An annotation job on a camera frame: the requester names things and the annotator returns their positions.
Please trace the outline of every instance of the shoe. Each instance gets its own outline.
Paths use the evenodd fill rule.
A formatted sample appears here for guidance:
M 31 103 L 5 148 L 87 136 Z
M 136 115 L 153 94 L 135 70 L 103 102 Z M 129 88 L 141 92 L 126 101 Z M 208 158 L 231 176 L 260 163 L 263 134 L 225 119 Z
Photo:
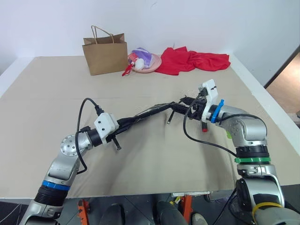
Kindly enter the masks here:
M 192 225 L 208 225 L 206 220 L 199 213 L 195 213 L 192 216 Z

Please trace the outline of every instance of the beige table surface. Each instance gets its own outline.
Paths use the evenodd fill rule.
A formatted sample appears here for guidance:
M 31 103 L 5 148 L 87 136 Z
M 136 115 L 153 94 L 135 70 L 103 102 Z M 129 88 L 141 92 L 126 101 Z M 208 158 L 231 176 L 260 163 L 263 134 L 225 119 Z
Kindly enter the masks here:
M 281 185 L 300 183 L 300 156 L 286 140 L 235 72 L 195 69 L 179 76 L 121 72 L 90 76 L 84 57 L 38 57 L 0 98 L 0 197 L 34 197 L 61 140 L 74 134 L 82 100 L 94 99 L 117 119 L 129 117 L 157 103 L 196 96 L 198 85 L 213 78 L 218 101 L 260 116 L 268 126 L 268 148 Z M 76 177 L 68 197 L 130 195 L 231 189 L 239 177 L 234 157 L 223 150 L 187 139 L 183 115 L 171 110 L 137 124 L 118 136 L 122 150 L 112 143 L 85 155 L 88 171 Z M 96 118 L 90 103 L 82 126 Z M 194 137 L 234 151 L 223 129 L 187 122 Z

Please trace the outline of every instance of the white bracket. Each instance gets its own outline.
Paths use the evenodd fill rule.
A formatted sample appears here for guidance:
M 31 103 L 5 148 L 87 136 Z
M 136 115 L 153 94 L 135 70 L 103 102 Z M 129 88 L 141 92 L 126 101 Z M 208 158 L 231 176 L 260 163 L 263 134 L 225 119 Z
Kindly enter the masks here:
M 101 113 L 94 124 L 103 144 L 107 144 L 107 136 L 119 128 L 119 124 L 114 115 L 107 112 Z
M 199 86 L 199 91 L 201 92 L 205 88 L 207 90 L 208 95 L 206 96 L 207 102 L 206 102 L 206 106 L 204 108 L 201 120 L 203 122 L 207 123 L 206 119 L 209 116 L 208 113 L 209 113 L 210 107 L 216 103 L 216 100 L 218 97 L 218 91 L 217 91 L 217 87 L 216 87 L 213 79 L 210 79 L 209 81 L 202 83 L 202 85 Z

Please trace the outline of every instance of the black wire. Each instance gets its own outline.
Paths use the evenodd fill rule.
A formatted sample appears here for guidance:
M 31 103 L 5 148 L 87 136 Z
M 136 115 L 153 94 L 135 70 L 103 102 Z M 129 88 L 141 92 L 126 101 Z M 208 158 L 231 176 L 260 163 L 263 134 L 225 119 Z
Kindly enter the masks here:
M 216 220 L 214 221 L 214 223 L 213 223 L 212 225 L 217 224 L 218 220 L 219 220 L 219 219 L 221 218 L 221 216 L 223 215 L 224 210 L 225 210 L 227 204 L 228 204 L 229 201 L 232 199 L 232 197 L 234 196 L 235 192 L 236 192 L 236 188 L 233 190 L 233 192 L 232 192 L 231 195 L 229 196 L 229 198 L 228 198 L 228 200 L 226 201 L 225 205 L 223 206 L 223 208 L 222 208 L 220 214 L 218 215 L 218 217 L 216 218 Z
M 267 125 L 265 124 L 265 122 L 261 118 L 259 118 L 258 116 L 254 116 L 254 115 L 251 115 L 251 114 L 233 114 L 233 115 L 226 116 L 226 117 L 220 119 L 218 122 L 222 122 L 224 120 L 227 120 L 229 118 L 236 117 L 236 116 L 248 116 L 248 117 L 252 117 L 252 118 L 255 118 L 255 119 L 259 119 L 261 122 L 263 122 L 263 124 L 265 125 L 266 130 L 267 130 Z
M 231 206 L 232 206 L 233 201 L 236 199 L 236 197 L 237 197 L 237 196 L 235 195 L 235 196 L 230 200 L 230 202 L 229 202 L 229 204 L 228 204 L 228 209 L 229 209 L 231 215 L 232 215 L 233 217 L 235 217 L 237 220 L 243 222 L 244 224 L 251 225 L 250 223 L 244 221 L 242 218 L 238 217 L 237 215 L 235 215 L 235 214 L 233 213 L 233 210 L 232 210 Z
M 210 143 L 210 142 L 205 142 L 205 141 L 201 141 L 201 140 L 198 140 L 198 139 L 195 139 L 193 137 L 191 137 L 190 135 L 188 135 L 187 133 L 187 130 L 186 130 L 186 122 L 187 122 L 187 118 L 188 118 L 188 112 L 191 110 L 191 108 L 193 107 L 193 105 L 195 104 L 195 102 L 198 100 L 198 98 L 200 97 L 201 95 L 199 94 L 195 99 L 194 101 L 191 103 L 191 105 L 189 106 L 189 108 L 187 109 L 187 112 L 186 114 L 184 115 L 184 119 L 183 119 L 183 132 L 184 134 L 189 138 L 191 139 L 192 141 L 194 142 L 199 142 L 199 143 L 202 143 L 202 144 L 208 144 L 208 145 L 212 145 L 212 146 L 215 146 L 217 148 L 220 148 L 220 149 L 223 149 L 225 151 L 227 151 L 228 153 L 232 154 L 233 156 L 236 157 L 236 154 L 233 153 L 232 151 L 230 151 L 229 149 L 221 146 L 221 145 L 218 145 L 218 144 L 214 144 L 214 143 Z
M 81 156 L 81 153 L 79 151 L 79 146 L 78 146 L 78 134 L 79 134 L 80 119 L 81 119 L 81 114 L 83 112 L 83 106 L 86 101 L 90 101 L 95 107 L 97 107 L 97 104 L 94 102 L 94 100 L 89 97 L 85 98 L 80 106 L 78 120 L 77 120 L 77 129 L 76 129 L 76 133 L 75 133 L 75 147 L 76 147 L 76 152 L 77 152 L 78 158 L 79 158 L 81 164 L 83 165 L 84 169 L 81 171 L 78 171 L 77 174 L 81 174 L 88 170 L 88 167 L 86 166 L 86 164 L 83 160 L 83 157 Z

